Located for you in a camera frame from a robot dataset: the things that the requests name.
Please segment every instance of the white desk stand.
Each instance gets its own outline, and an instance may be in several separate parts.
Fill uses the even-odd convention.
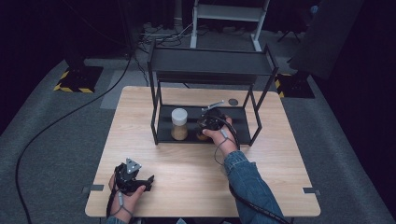
[[[262,23],[270,0],[266,0],[263,7],[227,7],[216,5],[198,4],[199,0],[195,0],[194,10],[192,13],[192,34],[190,48],[195,49],[197,46],[197,23],[198,18],[213,20],[229,20],[229,21],[256,21],[256,33],[251,34],[251,40],[256,51],[262,51],[259,43],[260,31]]]

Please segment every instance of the glass jar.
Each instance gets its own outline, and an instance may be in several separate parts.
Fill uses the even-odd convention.
[[[176,108],[172,111],[172,137],[178,141],[186,139],[187,129],[187,111],[183,108]]]

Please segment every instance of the white jar lid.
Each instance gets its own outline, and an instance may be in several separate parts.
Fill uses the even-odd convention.
[[[176,108],[172,111],[172,122],[177,125],[184,125],[187,122],[187,111],[183,108]]]

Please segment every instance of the person's arm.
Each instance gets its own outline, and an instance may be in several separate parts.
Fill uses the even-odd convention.
[[[114,186],[114,175],[111,176],[108,186],[113,189]],[[119,192],[116,193],[113,204],[111,204],[110,217],[107,219],[107,224],[115,223],[114,218],[123,221],[124,223],[129,223],[133,217],[134,209],[136,207],[137,201],[140,196],[142,196],[145,191],[146,186],[139,187],[136,192],[132,195],[121,194],[123,206],[120,205]]]
[[[227,122],[232,124],[231,118],[227,118]],[[213,139],[224,156],[224,167],[235,193],[283,218],[274,194],[262,180],[256,164],[249,162],[245,154],[236,148],[233,136],[225,125],[223,130],[230,139],[226,139],[220,131],[203,130],[203,133]],[[236,200],[236,207],[242,223],[277,223],[274,219],[256,212],[238,200]]]

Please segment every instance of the wooden table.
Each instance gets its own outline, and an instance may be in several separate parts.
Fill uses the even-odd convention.
[[[219,100],[244,102],[245,91],[163,88],[167,104],[209,105]],[[94,185],[86,206],[90,217],[104,217],[114,168],[126,158],[142,164],[138,179],[155,175],[134,214],[137,217],[238,217],[222,166],[214,160],[212,144],[154,144],[150,129],[150,88],[125,87],[111,125]],[[248,125],[255,130],[252,108],[247,107]],[[320,214],[308,174],[295,142],[284,108],[275,92],[268,92],[260,109],[262,131],[252,147],[241,146],[250,161],[257,162],[286,217],[315,217]]]

